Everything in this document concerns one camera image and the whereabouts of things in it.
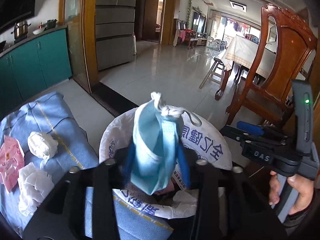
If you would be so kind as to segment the white plastic bag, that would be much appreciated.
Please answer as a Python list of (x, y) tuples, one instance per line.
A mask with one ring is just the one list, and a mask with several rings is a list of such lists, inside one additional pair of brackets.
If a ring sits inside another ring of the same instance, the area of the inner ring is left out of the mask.
[(51, 175), (37, 168), (33, 162), (18, 172), (20, 198), (18, 209), (22, 215), (33, 215), (54, 188)]

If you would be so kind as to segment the light blue face mask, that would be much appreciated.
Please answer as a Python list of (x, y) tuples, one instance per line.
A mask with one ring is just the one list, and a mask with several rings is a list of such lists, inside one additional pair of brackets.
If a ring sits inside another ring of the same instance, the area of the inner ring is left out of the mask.
[(167, 105), (157, 92), (152, 92), (151, 100), (135, 111), (127, 170), (131, 172), (131, 183), (148, 195), (169, 185), (176, 164), (180, 165), (183, 183), (190, 185), (190, 168), (181, 142), (183, 114), (194, 126), (202, 125), (195, 114)]

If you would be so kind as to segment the white bag-lined trash bin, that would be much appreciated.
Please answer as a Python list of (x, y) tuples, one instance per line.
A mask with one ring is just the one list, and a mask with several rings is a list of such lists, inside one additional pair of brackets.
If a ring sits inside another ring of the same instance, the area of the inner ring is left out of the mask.
[[(113, 158), (116, 152), (129, 145), (132, 138), (135, 109), (131, 109), (116, 117), (105, 129), (99, 146), (99, 161)], [(186, 114), (182, 115), (184, 129), (181, 141), (184, 147), (194, 150), (199, 159), (203, 159), (217, 168), (232, 169), (232, 154), (227, 142), (220, 132), (207, 120), (202, 119), (202, 125), (191, 124)], [(132, 183), (124, 189), (115, 190), (115, 194), (128, 206), (152, 216), (174, 219), (187, 218), (195, 215), (199, 191), (185, 187), (180, 167), (176, 166), (172, 174), (173, 181), (178, 185), (178, 191), (167, 204), (158, 204), (153, 196), (147, 195)]]

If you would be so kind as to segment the wooden stool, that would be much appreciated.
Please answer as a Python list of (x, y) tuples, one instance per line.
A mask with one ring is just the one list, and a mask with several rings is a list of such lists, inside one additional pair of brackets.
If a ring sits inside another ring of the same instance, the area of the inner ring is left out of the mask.
[(214, 57), (214, 63), (212, 64), (212, 66), (208, 70), (208, 73), (205, 75), (203, 81), (199, 85), (199, 89), (202, 89), (202, 87), (208, 80), (217, 83), (218, 85), (221, 85), (223, 81), (224, 71), (225, 66), (222, 60), (218, 57)]

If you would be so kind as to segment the white crumpled tissue ball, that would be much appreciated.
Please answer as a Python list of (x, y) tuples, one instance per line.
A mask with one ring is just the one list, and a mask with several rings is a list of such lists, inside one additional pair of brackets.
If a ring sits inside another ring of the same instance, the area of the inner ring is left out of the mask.
[(44, 132), (31, 132), (27, 144), (30, 152), (36, 157), (48, 161), (57, 153), (58, 141)]

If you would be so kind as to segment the pink crumpled plastic wrapper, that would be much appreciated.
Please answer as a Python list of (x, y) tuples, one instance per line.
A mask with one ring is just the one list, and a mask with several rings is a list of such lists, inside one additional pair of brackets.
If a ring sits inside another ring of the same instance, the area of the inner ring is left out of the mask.
[(24, 152), (17, 139), (4, 136), (1, 145), (1, 184), (4, 185), (7, 194), (17, 184), (19, 170), (24, 167)]

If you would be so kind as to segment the light blue checked tablecloth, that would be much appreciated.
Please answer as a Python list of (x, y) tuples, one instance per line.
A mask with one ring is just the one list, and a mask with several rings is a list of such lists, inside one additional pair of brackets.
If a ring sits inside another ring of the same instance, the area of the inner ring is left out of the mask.
[[(17, 139), (25, 163), (39, 167), (42, 160), (30, 153), (27, 144), (31, 132), (47, 133), (58, 142), (57, 154), (44, 166), (54, 184), (73, 166), (86, 169), (99, 164), (85, 131), (79, 127), (60, 93), (49, 93), (26, 103), (1, 121), (1, 137)], [(173, 229), (166, 221), (153, 216), (155, 207), (144, 204), (146, 212), (142, 213), (118, 197), (113, 199), (121, 239), (168, 239), (172, 234)]]

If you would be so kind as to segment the brown wooden dining chair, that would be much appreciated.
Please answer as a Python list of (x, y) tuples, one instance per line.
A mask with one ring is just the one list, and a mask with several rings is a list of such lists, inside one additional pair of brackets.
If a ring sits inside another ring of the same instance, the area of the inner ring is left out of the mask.
[[(256, 85), (253, 80), (262, 62), (270, 17), (276, 24), (276, 58), (269, 76), (262, 84)], [(241, 78), (226, 109), (228, 125), (231, 125), (240, 108), (245, 107), (263, 121), (282, 128), (294, 111), (294, 107), (286, 103), (291, 81), (302, 71), (311, 52), (317, 49), (317, 38), (308, 24), (289, 9), (266, 4), (261, 9), (261, 27), (260, 42), (248, 75)]]

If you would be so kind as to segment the ceiling air conditioner vent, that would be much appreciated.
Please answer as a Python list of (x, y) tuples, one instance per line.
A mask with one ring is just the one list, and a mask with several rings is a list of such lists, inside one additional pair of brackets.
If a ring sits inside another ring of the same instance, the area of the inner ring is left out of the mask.
[(231, 8), (234, 10), (238, 10), (238, 11), (241, 11), (244, 13), (247, 12), (247, 5), (245, 5), (245, 4), (241, 4), (241, 3), (238, 3), (235, 1), (230, 1), (230, 5), (231, 5)]

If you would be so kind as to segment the silver grey refrigerator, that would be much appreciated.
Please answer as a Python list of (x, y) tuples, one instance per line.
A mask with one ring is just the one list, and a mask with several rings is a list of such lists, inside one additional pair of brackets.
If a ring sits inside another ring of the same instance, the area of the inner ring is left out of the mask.
[(96, 0), (95, 40), (98, 70), (133, 60), (136, 0)]

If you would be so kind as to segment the white bowl on counter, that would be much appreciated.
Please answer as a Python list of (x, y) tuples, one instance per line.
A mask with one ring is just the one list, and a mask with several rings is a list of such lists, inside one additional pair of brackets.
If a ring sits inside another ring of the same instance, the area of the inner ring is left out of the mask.
[(45, 31), (45, 28), (38, 28), (33, 31), (34, 35), (39, 35)]

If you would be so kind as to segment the stainless steel stock pot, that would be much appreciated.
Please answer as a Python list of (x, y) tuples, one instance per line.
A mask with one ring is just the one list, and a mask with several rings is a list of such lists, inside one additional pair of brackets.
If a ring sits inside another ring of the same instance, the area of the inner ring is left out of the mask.
[(23, 20), (14, 25), (14, 30), (11, 34), (14, 35), (14, 39), (17, 40), (19, 38), (27, 37), (29, 31), (30, 24), (27, 20)]

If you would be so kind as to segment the small black pot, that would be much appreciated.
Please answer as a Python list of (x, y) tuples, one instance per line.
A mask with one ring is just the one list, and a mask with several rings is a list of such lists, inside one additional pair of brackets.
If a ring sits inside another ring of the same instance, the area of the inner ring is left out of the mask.
[(56, 27), (57, 19), (48, 20), (43, 26), (45, 30), (53, 29)]

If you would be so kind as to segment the black range hood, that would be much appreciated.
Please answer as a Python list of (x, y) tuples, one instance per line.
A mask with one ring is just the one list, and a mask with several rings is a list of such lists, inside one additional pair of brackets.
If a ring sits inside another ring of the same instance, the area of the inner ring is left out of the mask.
[(1, 0), (1, 33), (35, 15), (35, 0)]

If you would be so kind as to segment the wooden sliding door frame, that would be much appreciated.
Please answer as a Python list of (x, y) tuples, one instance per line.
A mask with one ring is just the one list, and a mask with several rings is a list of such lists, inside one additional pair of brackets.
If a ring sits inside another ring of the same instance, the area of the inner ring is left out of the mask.
[(88, 93), (99, 82), (95, 39), (96, 0), (59, 0), (59, 23), (67, 27), (73, 79)]

